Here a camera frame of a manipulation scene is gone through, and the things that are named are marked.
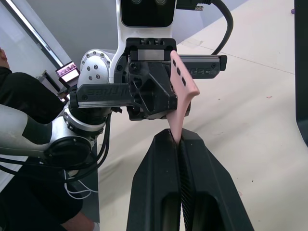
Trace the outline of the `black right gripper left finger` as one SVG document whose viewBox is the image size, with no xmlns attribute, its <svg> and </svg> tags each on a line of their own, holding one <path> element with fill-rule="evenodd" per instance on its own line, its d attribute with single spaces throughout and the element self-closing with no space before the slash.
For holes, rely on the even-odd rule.
<svg viewBox="0 0 308 231">
<path fill-rule="evenodd" d="M 176 144 L 169 129 L 157 133 L 134 174 L 127 230 L 180 229 L 180 175 Z"/>
</svg>

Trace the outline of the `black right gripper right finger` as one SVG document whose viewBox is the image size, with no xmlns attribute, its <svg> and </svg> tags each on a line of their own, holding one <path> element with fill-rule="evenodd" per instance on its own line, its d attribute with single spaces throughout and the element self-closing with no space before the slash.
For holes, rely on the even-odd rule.
<svg viewBox="0 0 308 231">
<path fill-rule="evenodd" d="M 187 129 L 180 141 L 180 181 L 185 230 L 254 229 L 229 172 Z"/>
</svg>

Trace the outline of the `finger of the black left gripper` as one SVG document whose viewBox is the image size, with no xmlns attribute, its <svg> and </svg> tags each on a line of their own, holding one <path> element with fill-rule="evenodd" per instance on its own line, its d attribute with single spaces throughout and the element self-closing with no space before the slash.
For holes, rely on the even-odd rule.
<svg viewBox="0 0 308 231">
<path fill-rule="evenodd" d="M 184 100 L 182 103 L 182 117 L 189 115 L 191 110 L 191 100 Z"/>
<path fill-rule="evenodd" d="M 129 63 L 130 118 L 165 118 L 177 109 L 170 73 L 170 61 Z"/>
</svg>

